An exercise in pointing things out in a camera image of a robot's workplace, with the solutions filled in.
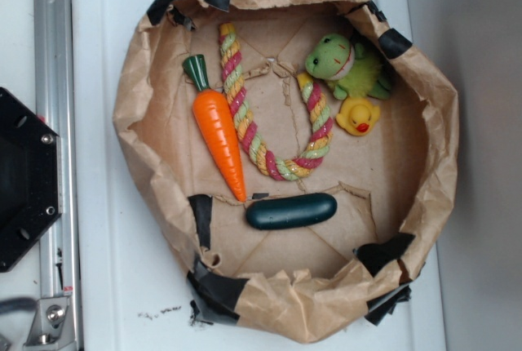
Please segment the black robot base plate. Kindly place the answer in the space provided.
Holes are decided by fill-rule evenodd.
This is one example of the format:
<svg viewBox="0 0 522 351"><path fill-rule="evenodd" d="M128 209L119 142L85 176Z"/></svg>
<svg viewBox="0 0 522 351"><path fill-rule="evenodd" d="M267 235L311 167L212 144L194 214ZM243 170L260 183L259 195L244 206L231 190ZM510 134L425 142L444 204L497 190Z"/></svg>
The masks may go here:
<svg viewBox="0 0 522 351"><path fill-rule="evenodd" d="M60 216L58 136L1 89L1 271L12 270Z"/></svg>

